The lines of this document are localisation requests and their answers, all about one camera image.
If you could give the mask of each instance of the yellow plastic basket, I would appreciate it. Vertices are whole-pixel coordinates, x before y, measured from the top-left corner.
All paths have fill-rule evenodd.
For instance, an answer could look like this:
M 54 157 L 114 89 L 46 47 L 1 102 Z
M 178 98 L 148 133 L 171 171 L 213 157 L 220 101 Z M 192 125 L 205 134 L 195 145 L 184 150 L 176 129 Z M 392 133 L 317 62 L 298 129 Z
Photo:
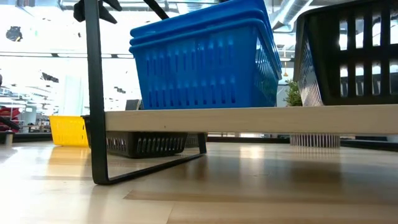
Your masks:
M 50 116 L 52 140 L 58 146 L 88 146 L 85 122 L 79 116 Z

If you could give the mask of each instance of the wooden shelf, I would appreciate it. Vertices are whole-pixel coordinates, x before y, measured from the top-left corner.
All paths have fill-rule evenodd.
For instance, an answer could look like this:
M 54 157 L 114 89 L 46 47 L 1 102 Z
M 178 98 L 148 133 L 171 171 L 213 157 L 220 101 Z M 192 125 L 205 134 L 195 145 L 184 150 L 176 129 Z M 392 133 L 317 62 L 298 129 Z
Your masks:
M 398 134 L 398 105 L 109 111 L 107 131 Z

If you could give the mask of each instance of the green plant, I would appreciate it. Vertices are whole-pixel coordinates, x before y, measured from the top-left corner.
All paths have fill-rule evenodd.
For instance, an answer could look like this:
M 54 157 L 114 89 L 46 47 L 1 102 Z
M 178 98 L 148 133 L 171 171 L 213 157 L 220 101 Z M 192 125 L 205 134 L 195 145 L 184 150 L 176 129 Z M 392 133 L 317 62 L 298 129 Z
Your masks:
M 287 97 L 284 99 L 287 106 L 303 106 L 297 82 L 293 80 L 286 80 L 289 89 L 286 90 Z

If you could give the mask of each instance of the wooden plank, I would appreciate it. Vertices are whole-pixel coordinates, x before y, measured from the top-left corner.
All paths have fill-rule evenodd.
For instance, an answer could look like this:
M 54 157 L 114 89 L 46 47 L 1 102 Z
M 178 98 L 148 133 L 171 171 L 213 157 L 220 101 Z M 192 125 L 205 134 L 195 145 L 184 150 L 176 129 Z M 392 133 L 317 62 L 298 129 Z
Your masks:
M 107 131 L 398 134 L 398 105 L 106 112 Z

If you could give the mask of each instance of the metal leg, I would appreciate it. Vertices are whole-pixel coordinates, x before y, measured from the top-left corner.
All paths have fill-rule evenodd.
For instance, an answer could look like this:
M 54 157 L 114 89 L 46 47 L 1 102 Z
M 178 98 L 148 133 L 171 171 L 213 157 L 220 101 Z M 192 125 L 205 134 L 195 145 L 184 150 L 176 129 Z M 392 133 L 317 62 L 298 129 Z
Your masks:
M 198 158 L 206 152 L 205 135 L 199 134 L 200 153 L 146 169 L 109 178 L 106 155 L 106 128 L 104 112 L 104 90 L 101 63 L 100 22 L 98 0 L 85 0 L 88 88 L 90 96 L 91 166 L 96 184 L 109 185 L 179 165 Z

